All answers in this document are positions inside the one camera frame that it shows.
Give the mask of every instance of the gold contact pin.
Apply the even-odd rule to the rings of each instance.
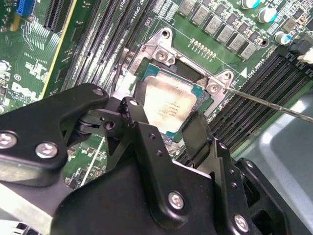
[[[21,20],[21,17],[19,16],[19,14],[14,13],[14,20],[13,20],[13,23],[11,24],[11,26],[10,26],[10,31],[11,32],[14,32],[14,31],[18,30],[19,25],[20,25],[20,20]]]

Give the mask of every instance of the white connector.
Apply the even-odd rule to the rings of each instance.
[[[307,51],[304,55],[300,55],[297,58],[299,61],[303,63],[313,64],[313,47]]]

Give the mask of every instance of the pcie slot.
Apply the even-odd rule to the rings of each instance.
[[[45,17],[44,28],[51,32],[60,32],[67,17],[71,0],[51,0]]]
[[[20,0],[16,12],[20,16],[29,16],[33,11],[34,4],[35,0]]]

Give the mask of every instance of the metal rod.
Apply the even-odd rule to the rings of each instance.
[[[290,110],[290,109],[287,109],[287,108],[284,108],[283,106],[280,106],[278,104],[273,104],[273,103],[270,103],[268,101],[265,101],[263,99],[259,99],[257,97],[254,97],[252,95],[249,95],[249,94],[246,94],[246,93],[243,93],[243,92],[240,92],[240,91],[237,91],[235,89],[232,89],[232,88],[225,88],[227,91],[229,92],[232,92],[236,95],[239,95],[241,97],[244,97],[244,98],[247,98],[247,99],[250,99],[252,101],[255,101],[257,103],[260,103],[260,104],[263,104],[265,106],[268,106],[272,109],[275,109],[277,111],[280,111],[280,112],[283,112],[285,114],[289,114],[291,116],[294,116],[295,118],[299,118],[299,119],[302,119],[304,121],[308,121],[310,123],[313,123],[313,118],[312,117],[309,117],[309,116],[306,116],[306,115],[303,115],[301,113],[298,113],[298,112],[295,112],[293,110]]]

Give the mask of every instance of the blue connector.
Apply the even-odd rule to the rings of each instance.
[[[29,16],[33,11],[35,0],[20,0],[17,13],[20,16]]]

